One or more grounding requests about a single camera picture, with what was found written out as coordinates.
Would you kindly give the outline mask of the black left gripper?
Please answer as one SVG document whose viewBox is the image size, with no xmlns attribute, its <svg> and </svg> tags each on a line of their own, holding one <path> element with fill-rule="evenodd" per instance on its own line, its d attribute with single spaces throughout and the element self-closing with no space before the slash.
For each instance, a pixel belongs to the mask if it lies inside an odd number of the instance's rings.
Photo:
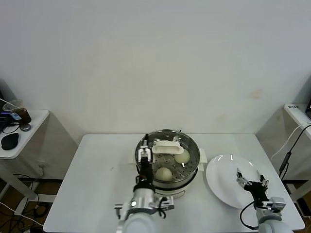
<svg viewBox="0 0 311 233">
<path fill-rule="evenodd" d="M 137 162 L 141 162 L 139 182 L 153 184 L 153 155 L 149 146 L 149 135 L 145 134 L 137 145 Z"/>
</svg>

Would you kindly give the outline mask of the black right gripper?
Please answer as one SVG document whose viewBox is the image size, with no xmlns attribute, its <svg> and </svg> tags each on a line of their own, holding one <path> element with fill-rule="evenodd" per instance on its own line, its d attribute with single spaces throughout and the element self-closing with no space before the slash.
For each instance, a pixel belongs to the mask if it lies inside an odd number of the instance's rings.
<svg viewBox="0 0 311 233">
<path fill-rule="evenodd" d="M 244 188 L 245 191 L 250 192 L 254 199 L 254 203 L 260 203 L 263 201 L 269 201 L 266 195 L 268 190 L 269 181 L 264 177 L 264 175 L 257 170 L 260 182 L 248 181 L 242 174 L 242 172 L 237 168 L 237 179 L 238 184 Z"/>
</svg>

